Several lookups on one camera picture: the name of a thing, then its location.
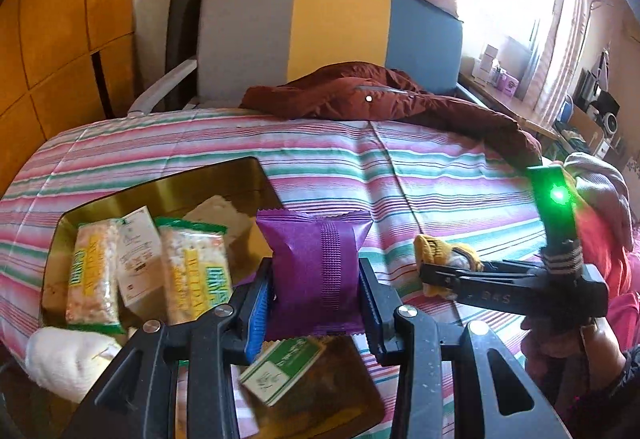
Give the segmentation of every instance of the gold tray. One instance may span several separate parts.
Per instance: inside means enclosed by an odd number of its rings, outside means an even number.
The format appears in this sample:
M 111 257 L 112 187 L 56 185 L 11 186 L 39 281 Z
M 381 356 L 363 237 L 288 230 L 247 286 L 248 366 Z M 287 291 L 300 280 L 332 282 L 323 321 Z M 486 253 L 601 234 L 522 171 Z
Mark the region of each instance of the gold tray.
M 42 318 L 45 325 L 65 326 L 66 288 L 69 266 L 74 255 L 78 225 L 113 217 L 124 217 L 147 206 L 152 217 L 182 217 L 211 196 L 220 195 L 239 212 L 255 217 L 260 209 L 282 208 L 271 183 L 255 158 L 241 158 L 194 168 L 153 181 L 132 186 L 62 215 L 49 248 L 42 290 Z M 263 257 L 271 257 L 257 226 L 232 245 L 236 263 L 242 269 L 231 271 L 233 282 L 257 270 Z M 125 327 L 142 322 L 120 304 Z
M 45 325 L 65 326 L 66 289 L 69 268 L 72 263 L 78 225 L 103 219 L 123 217 L 140 207 L 147 206 L 152 217 L 182 217 L 211 196 L 220 195 L 231 202 L 236 210 L 250 217 L 260 209 L 282 208 L 273 186 L 255 158 L 225 161 L 173 174 L 149 181 L 126 190 L 84 204 L 62 215 L 53 235 L 44 274 L 42 291 L 42 320 Z M 234 283 L 257 270 L 263 257 L 270 257 L 271 250 L 255 223 L 250 231 L 234 241 L 231 246 L 235 263 L 242 264 L 231 270 Z M 120 301 L 120 319 L 125 327 L 139 327 L 142 321 L 127 310 Z M 313 422 L 308 429 L 293 428 L 287 424 L 292 416 L 283 412 L 282 406 L 267 408 L 258 401 L 248 399 L 260 432 L 256 439 L 318 437 L 342 439 L 353 437 L 377 425 L 384 416 L 380 395 L 360 359 L 353 340 L 336 339 L 318 359 L 332 369 L 339 369 L 340 376 L 350 384 L 349 398 L 339 411 L 331 413 L 326 405 L 306 411 L 306 419 Z M 313 374 L 314 365 L 309 372 Z M 309 383 L 303 379 L 286 395 L 295 401 L 308 393 Z

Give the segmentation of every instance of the chair armrest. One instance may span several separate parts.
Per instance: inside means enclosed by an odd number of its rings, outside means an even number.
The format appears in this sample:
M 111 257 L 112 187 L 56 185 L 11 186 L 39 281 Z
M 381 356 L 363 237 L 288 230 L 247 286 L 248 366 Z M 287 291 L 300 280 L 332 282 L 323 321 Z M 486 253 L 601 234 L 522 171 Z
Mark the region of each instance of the chair armrest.
M 188 58 L 175 66 L 136 98 L 136 101 L 134 101 L 133 105 L 129 108 L 127 116 L 137 116 L 151 112 L 151 109 L 153 109 L 162 98 L 168 95 L 177 84 L 192 73 L 196 67 L 198 67 L 196 57 Z
M 460 84 L 456 84 L 456 88 L 451 91 L 450 96 L 453 96 L 454 98 L 460 98 L 461 100 L 466 100 L 473 104 L 484 107 L 485 109 L 488 108 L 477 96 L 470 93 Z

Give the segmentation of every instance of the small box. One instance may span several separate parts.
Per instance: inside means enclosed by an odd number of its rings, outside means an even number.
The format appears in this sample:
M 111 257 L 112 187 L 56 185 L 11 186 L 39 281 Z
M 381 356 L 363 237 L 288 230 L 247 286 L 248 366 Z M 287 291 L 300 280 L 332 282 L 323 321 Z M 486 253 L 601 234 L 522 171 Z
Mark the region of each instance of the small box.
M 519 82 L 513 76 L 504 73 L 500 75 L 498 86 L 496 88 L 507 96 L 513 96 L 516 93 L 518 84 Z
M 487 83 L 489 81 L 489 71 L 485 71 L 480 67 L 480 61 L 477 58 L 474 63 L 474 68 L 471 71 L 471 76 L 474 80 L 482 83 Z
M 486 46 L 484 53 L 480 56 L 480 68 L 483 71 L 491 72 L 494 66 L 494 59 L 498 56 L 498 50 L 492 45 Z

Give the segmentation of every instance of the wooden wardrobe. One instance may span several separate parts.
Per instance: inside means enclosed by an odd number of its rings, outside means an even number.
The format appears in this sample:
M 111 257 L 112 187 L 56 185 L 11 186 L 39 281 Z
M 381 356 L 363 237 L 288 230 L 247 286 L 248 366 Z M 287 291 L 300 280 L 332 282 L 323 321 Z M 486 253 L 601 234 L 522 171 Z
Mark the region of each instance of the wooden wardrobe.
M 2 1 L 0 196 L 45 140 L 126 115 L 132 9 L 132 0 Z

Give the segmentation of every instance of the hand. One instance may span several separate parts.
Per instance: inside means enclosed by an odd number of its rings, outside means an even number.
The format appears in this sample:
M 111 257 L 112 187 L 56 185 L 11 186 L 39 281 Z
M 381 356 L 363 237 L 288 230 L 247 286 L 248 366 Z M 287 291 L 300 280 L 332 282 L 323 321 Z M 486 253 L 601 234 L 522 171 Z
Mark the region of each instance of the hand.
M 546 374 L 548 358 L 569 358 L 582 353 L 580 341 L 589 365 L 588 390 L 600 390 L 610 385 L 625 367 L 626 358 L 620 352 L 618 340 L 606 318 L 596 318 L 594 324 L 582 327 L 580 331 L 570 331 L 552 335 L 548 321 L 526 317 L 521 329 L 530 329 L 522 340 L 522 354 L 527 358 L 525 370 L 539 385 Z

